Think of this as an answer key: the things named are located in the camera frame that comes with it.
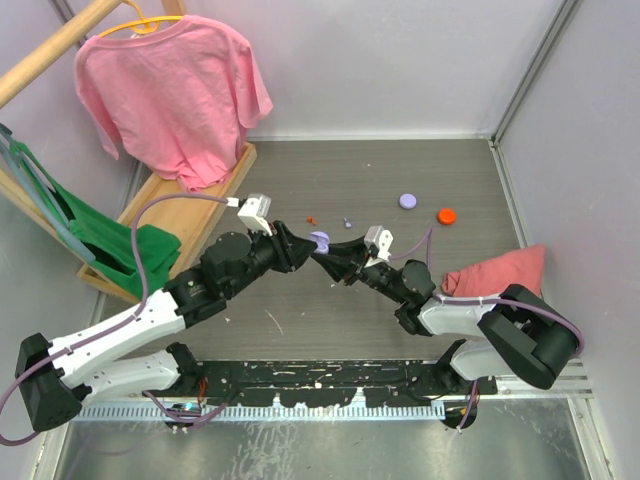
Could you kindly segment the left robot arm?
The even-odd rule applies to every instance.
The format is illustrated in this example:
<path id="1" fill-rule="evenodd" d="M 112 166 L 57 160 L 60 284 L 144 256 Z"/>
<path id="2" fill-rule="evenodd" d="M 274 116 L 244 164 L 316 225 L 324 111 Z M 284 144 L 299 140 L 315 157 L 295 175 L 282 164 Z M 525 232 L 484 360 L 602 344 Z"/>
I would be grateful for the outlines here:
<path id="1" fill-rule="evenodd" d="M 25 338 L 15 377 L 32 429 L 51 430 L 77 415 L 92 392 L 88 376 L 94 368 L 209 319 L 268 271 L 298 270 L 317 248 L 281 221 L 271 228 L 269 235 L 219 236 L 197 265 L 100 324 L 56 340 L 40 333 Z"/>

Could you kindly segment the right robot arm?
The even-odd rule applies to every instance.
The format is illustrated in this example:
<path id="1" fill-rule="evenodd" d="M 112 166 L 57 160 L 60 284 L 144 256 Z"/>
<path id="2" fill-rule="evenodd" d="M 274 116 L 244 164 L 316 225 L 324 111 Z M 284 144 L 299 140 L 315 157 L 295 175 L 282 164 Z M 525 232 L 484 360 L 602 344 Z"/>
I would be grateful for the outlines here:
<path id="1" fill-rule="evenodd" d="M 444 390 L 459 394 L 482 377 L 513 374 L 550 389 L 567 363 L 580 356 L 580 330 L 526 287 L 479 297 L 439 294 L 427 264 L 389 263 L 387 242 L 364 238 L 331 244 L 313 259 L 336 282 L 361 282 L 398 304 L 394 315 L 411 335 L 455 335 L 460 345 L 438 370 Z"/>

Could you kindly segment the lilac earbud case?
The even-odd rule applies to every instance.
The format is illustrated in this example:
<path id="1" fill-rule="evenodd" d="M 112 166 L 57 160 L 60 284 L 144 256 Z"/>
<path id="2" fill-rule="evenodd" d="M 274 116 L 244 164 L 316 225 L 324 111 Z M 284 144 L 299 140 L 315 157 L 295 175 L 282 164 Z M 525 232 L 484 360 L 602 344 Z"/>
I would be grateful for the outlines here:
<path id="1" fill-rule="evenodd" d="M 417 206 L 417 198 L 411 193 L 404 193 L 398 198 L 398 204 L 404 210 L 412 210 Z"/>
<path id="2" fill-rule="evenodd" d="M 316 244 L 314 253 L 320 255 L 326 255 L 330 250 L 330 237 L 323 231 L 314 231 L 309 235 L 309 239 Z"/>

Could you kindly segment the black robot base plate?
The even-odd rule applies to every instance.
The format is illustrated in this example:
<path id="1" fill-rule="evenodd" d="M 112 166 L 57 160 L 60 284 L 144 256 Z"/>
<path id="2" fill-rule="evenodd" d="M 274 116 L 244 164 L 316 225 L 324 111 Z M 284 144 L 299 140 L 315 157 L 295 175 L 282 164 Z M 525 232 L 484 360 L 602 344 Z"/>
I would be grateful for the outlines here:
<path id="1" fill-rule="evenodd" d="M 164 396 L 197 397 L 214 404 L 293 408 L 345 407 L 362 393 L 365 406 L 429 406 L 464 396 L 471 383 L 423 360 L 205 361 L 164 390 Z"/>

